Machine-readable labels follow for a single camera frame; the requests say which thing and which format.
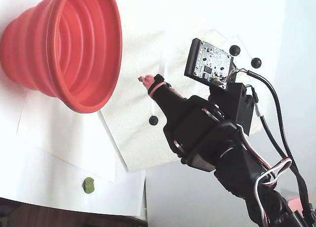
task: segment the black cable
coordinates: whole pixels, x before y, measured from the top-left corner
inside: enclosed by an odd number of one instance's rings
[[[291,168],[292,172],[295,174],[296,179],[297,179],[299,193],[300,193],[300,199],[301,199],[301,203],[302,203],[302,207],[303,207],[303,215],[304,215],[304,217],[308,215],[308,220],[311,223],[311,221],[313,219],[312,215],[315,216],[315,214],[312,213],[311,207],[309,205],[308,190],[307,190],[305,180],[303,179],[303,177],[299,173],[299,170],[297,168],[297,165],[295,163],[295,160],[293,158],[293,155],[291,153],[291,150],[290,150],[290,148],[287,144],[286,138],[285,138],[285,132],[284,132],[283,120],[282,120],[282,114],[281,114],[281,106],[280,106],[280,102],[279,102],[278,97],[277,97],[277,93],[276,93],[275,89],[273,88],[273,86],[270,84],[270,82],[268,82],[268,80],[266,80],[264,77],[254,73],[254,72],[251,72],[251,71],[247,71],[247,75],[263,82],[268,87],[268,89],[270,90],[270,92],[273,96],[273,99],[274,99],[275,105],[276,105],[276,113],[277,113],[277,119],[278,119],[278,124],[279,124],[282,142],[283,142],[283,145],[284,145],[284,148],[285,148],[287,155],[292,159],[292,165],[290,168]],[[278,146],[277,142],[275,141],[274,137],[272,136],[272,134],[268,128],[268,125],[265,122],[265,119],[264,118],[261,119],[261,122],[263,123],[265,131],[266,131],[270,141],[272,142],[273,146],[277,150],[277,152],[281,155],[282,158],[284,158],[284,156],[286,157],[286,155],[284,154],[282,149]]]
[[[263,115],[260,117],[260,120],[261,120],[261,123],[262,123],[262,125],[263,125],[263,128],[264,128],[265,131],[266,131],[266,134],[268,135],[268,138],[270,139],[270,141],[271,141],[271,143],[273,144],[273,146],[274,146],[274,148],[276,149],[276,151],[279,153],[279,155],[280,155],[283,159],[286,158],[286,157],[287,157],[286,154],[282,151],[282,149],[280,148],[280,146],[277,144],[276,140],[274,139],[274,137],[273,137],[273,135],[272,135],[270,129],[268,128],[268,125],[267,125],[267,122],[266,122],[266,120],[265,120],[265,117],[264,117]],[[299,194],[300,194],[301,203],[306,203],[306,201],[307,201],[307,203],[308,203],[308,199],[305,200],[304,198],[306,198],[306,196],[302,193],[302,192],[303,192],[302,188],[304,188],[304,187],[302,187],[303,184],[302,184],[302,182],[301,182],[301,179],[303,179],[303,177],[300,175],[300,173],[298,172],[298,170],[296,169],[295,166],[292,166],[292,165],[291,165],[291,166],[290,166],[290,169],[291,169],[291,171],[295,174],[296,179],[297,179],[298,191],[299,191]]]
[[[282,142],[283,142],[283,145],[284,145],[284,148],[285,148],[285,151],[287,153],[287,155],[292,159],[292,165],[294,165],[296,168],[297,168],[297,165],[295,163],[295,160],[293,158],[293,155],[290,151],[290,148],[288,147],[288,144],[287,144],[287,141],[286,141],[286,138],[285,138],[285,132],[284,132],[284,127],[283,127],[283,120],[282,120],[282,114],[281,114],[281,106],[280,106],[280,102],[278,100],[278,97],[277,97],[277,93],[275,91],[275,89],[273,88],[273,86],[270,84],[270,82],[268,82],[267,79],[265,79],[264,77],[256,74],[256,73],[253,73],[251,71],[248,71],[247,72],[247,75],[255,78],[255,79],[258,79],[260,80],[261,82],[263,82],[267,87],[268,89],[270,90],[272,96],[273,96],[273,99],[275,101],[275,104],[276,104],[276,113],[277,113],[277,120],[278,120],[278,126],[279,126],[279,129],[280,129],[280,133],[281,133],[281,138],[282,138]]]

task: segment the wooden surface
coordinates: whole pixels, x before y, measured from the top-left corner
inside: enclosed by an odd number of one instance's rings
[[[9,216],[9,227],[145,227],[123,216],[97,215],[23,204]]]

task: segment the white foam sheet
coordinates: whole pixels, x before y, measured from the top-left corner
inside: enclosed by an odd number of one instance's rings
[[[0,133],[0,197],[80,212],[139,216],[145,172],[126,172],[117,160],[112,183],[25,143]],[[86,194],[82,183],[94,179],[95,191]]]
[[[58,98],[29,91],[17,135],[66,162],[115,181],[115,150],[98,113],[76,113]]]
[[[183,76],[195,37],[226,51],[235,41],[241,41],[250,56],[240,55],[243,62],[237,66],[250,69],[249,57],[260,57],[263,65],[256,72],[270,81],[274,79],[285,0],[117,0],[117,3],[123,33],[122,65],[116,89],[102,114],[130,170],[177,159],[162,132],[166,119],[137,77],[160,73],[183,96],[207,97],[206,86]],[[264,101],[269,92],[260,83],[252,83]],[[156,126],[148,123],[153,113],[159,118]]]

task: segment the green sponge piece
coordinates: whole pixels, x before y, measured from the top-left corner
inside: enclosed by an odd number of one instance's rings
[[[86,178],[83,181],[82,187],[85,193],[92,193],[94,191],[94,184],[93,184],[94,180],[91,177]]]

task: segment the red collapsible bowl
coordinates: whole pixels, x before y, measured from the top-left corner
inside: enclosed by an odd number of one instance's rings
[[[101,109],[119,76],[122,34],[115,0],[43,0],[5,29],[6,75],[79,113]]]

